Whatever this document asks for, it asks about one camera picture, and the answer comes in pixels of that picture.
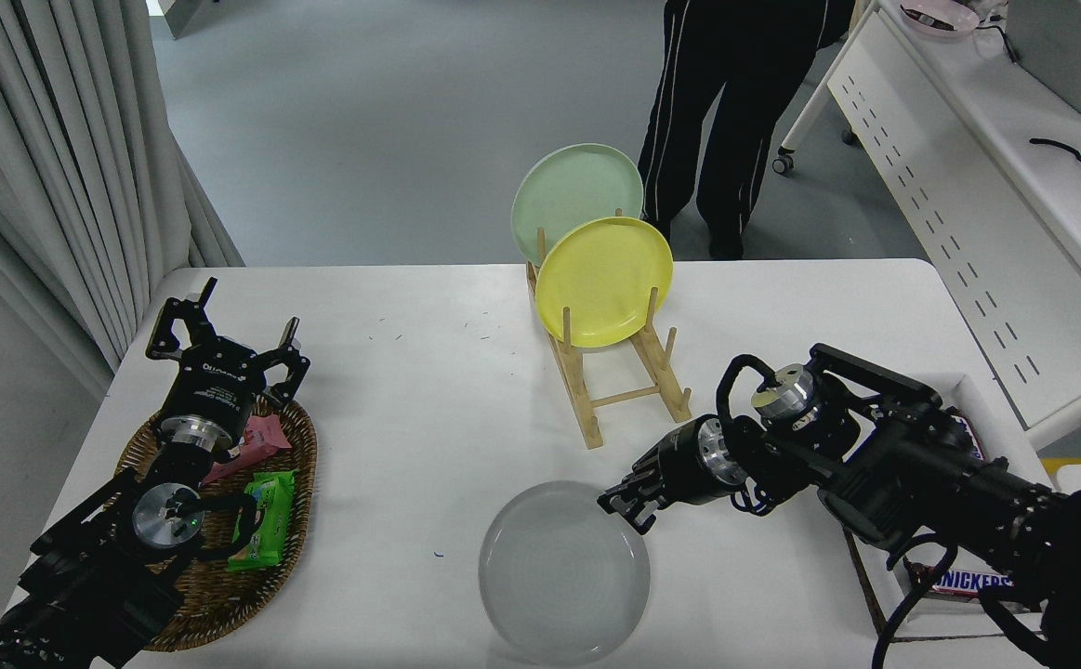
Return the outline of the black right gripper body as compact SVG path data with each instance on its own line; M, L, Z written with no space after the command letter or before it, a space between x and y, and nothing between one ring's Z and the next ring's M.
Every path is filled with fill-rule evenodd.
M705 505L718 499L718 482L700 454L702 423L688 423L655 444L658 507Z

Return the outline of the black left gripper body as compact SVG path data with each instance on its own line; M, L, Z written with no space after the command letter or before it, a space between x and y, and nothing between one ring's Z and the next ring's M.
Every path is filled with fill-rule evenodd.
M161 407L165 429L178 420L217 425L240 436L267 378L256 365L258 352L230 339L214 339L184 348L178 376Z

